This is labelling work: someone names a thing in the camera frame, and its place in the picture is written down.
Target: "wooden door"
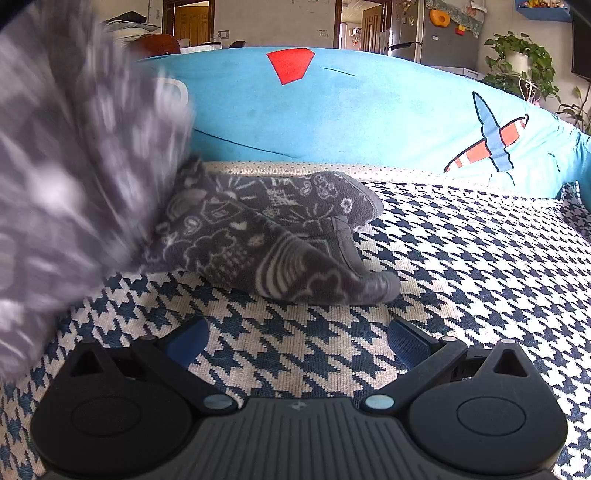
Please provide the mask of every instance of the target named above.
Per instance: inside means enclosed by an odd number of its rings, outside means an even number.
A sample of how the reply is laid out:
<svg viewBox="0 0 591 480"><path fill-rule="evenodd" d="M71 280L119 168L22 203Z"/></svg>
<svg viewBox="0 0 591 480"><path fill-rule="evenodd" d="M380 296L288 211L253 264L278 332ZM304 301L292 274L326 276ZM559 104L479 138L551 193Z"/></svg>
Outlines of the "wooden door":
<svg viewBox="0 0 591 480"><path fill-rule="evenodd" d="M209 41L209 7L177 7L174 13L174 38L189 38L192 47Z"/></svg>
<svg viewBox="0 0 591 480"><path fill-rule="evenodd" d="M381 53L379 38L382 31L382 5L363 10L361 24L361 51Z"/></svg>

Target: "black and white houndstooth pattern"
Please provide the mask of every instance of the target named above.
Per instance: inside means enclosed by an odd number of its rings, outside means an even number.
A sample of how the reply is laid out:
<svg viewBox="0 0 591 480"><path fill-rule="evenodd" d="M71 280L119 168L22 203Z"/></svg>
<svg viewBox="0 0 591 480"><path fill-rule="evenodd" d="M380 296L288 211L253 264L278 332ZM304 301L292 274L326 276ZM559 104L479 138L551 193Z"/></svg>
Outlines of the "black and white houndstooth pattern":
<svg viewBox="0 0 591 480"><path fill-rule="evenodd" d="M404 372L386 328L396 313L474 345L516 339L569 420L555 473L591 473L590 214L574 187L561 200L528 200L425 184L370 185L382 217L356 234L367 266L396 270L402 295L376 307L306 307L227 291L183 273L116 275L73 309L31 375L3 386L0 478L42 473L28 425L77 340L129 345L209 317L212 336L191 371L228 394L359 398Z"/></svg>

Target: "refrigerator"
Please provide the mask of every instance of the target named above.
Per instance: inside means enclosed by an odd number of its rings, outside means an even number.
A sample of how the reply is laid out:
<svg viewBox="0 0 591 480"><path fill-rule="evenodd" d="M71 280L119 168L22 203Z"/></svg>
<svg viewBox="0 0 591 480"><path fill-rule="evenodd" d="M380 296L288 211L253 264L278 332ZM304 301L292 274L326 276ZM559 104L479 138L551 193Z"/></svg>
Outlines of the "refrigerator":
<svg viewBox="0 0 591 480"><path fill-rule="evenodd" d="M480 40L471 31L456 34L457 24L437 27L425 0L394 0L391 56L430 67L476 70Z"/></svg>

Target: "black screen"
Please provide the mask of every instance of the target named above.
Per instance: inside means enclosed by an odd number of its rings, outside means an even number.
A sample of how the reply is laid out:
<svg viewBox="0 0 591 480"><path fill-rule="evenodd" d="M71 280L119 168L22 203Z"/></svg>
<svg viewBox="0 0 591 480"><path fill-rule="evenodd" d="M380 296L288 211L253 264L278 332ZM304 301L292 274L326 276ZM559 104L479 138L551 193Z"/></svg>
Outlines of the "black screen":
<svg viewBox="0 0 591 480"><path fill-rule="evenodd" d="M574 12L573 73L591 80L591 27Z"/></svg>

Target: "ceiling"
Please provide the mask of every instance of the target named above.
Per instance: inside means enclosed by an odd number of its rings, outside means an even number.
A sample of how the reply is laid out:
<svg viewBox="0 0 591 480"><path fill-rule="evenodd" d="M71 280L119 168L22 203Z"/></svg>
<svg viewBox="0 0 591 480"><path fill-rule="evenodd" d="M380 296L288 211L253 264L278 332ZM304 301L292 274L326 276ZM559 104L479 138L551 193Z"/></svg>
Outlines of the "ceiling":
<svg viewBox="0 0 591 480"><path fill-rule="evenodd" d="M376 5L374 2L366 2L365 0L343 0L341 22L360 24L363 18L363 10L375 7Z"/></svg>

